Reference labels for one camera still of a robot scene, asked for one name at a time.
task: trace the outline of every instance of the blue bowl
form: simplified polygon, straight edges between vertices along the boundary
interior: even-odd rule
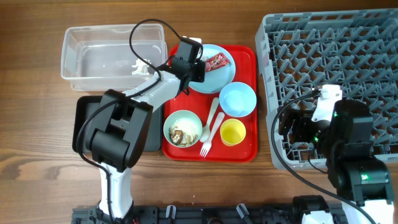
[[[231,117],[242,118],[253,112],[257,104],[253,89],[241,82],[226,85],[220,93],[220,106]]]

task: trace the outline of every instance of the light green bowl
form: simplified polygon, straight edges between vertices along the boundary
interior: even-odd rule
[[[173,142],[170,139],[169,130],[170,130],[171,125],[173,125],[176,122],[176,120],[181,119],[181,118],[190,119],[198,127],[198,137],[196,138],[195,142],[193,142],[190,145],[190,146],[193,146],[196,142],[199,141],[200,136],[201,136],[201,129],[202,129],[202,124],[201,124],[200,118],[194,112],[187,111],[187,110],[179,110],[179,111],[176,111],[176,112],[170,114],[170,116],[164,122],[163,134],[164,134],[165,138],[167,139],[167,141],[175,147],[180,147],[180,148],[190,147],[190,146],[176,146],[175,144],[173,144]]]

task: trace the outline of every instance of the wire dish rack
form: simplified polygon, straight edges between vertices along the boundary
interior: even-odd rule
[[[373,152],[398,162],[398,9],[266,15],[256,34],[260,74],[267,99],[267,130],[278,108],[322,84],[338,84],[343,98],[366,103],[374,118]],[[292,108],[314,110],[303,100]],[[278,134],[277,150],[293,169],[312,168],[313,145]],[[284,169],[271,146],[272,163]],[[325,167],[321,154],[311,162]]]

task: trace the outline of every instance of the red wrapper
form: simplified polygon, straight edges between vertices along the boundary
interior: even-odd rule
[[[216,70],[229,64],[228,58],[223,53],[218,53],[206,60],[206,72]]]

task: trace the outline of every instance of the yellow cup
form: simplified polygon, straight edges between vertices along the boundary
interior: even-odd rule
[[[226,146],[235,146],[246,137],[246,128],[238,119],[228,119],[220,127],[221,141]]]

